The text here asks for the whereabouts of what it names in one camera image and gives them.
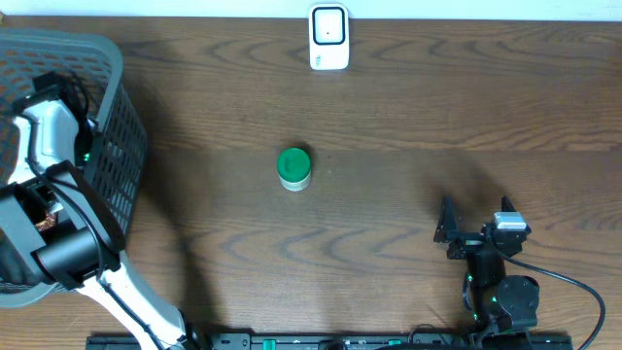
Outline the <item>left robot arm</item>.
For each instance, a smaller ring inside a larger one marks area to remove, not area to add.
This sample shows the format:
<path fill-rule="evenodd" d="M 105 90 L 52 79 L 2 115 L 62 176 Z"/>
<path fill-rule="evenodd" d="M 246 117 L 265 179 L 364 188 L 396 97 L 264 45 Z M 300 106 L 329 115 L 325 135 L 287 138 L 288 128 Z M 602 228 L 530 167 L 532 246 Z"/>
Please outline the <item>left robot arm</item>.
<path fill-rule="evenodd" d="M 89 96 L 54 71 L 12 104 L 17 163 L 1 189 L 1 280 L 31 292 L 60 285 L 109 311 L 143 349 L 203 349 L 183 313 L 160 298 L 124 252 L 125 236 L 85 180 Z"/>

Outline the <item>green lid jar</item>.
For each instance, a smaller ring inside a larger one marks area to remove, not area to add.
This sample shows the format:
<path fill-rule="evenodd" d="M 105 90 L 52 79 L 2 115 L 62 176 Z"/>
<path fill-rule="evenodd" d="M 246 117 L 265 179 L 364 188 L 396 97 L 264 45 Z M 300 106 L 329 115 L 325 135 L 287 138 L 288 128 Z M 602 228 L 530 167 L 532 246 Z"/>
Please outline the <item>green lid jar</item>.
<path fill-rule="evenodd" d="M 277 159 L 277 172 L 281 185 L 288 191 L 305 190 L 311 181 L 311 159 L 300 148 L 288 148 Z"/>

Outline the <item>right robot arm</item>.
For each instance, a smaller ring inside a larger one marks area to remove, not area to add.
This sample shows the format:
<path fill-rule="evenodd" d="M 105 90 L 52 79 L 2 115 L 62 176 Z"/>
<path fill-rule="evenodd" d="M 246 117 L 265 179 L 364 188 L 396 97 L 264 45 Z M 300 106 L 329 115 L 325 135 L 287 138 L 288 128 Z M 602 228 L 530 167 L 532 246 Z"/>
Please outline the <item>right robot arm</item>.
<path fill-rule="evenodd" d="M 531 233 L 508 197 L 501 210 L 478 232 L 462 232 L 448 197 L 441 201 L 440 217 L 433 237 L 447 246 L 449 260 L 467 265 L 464 304 L 476 321 L 494 333 L 512 333 L 537 325 L 539 285 L 529 276 L 509 275 L 505 262 L 522 251 Z"/>

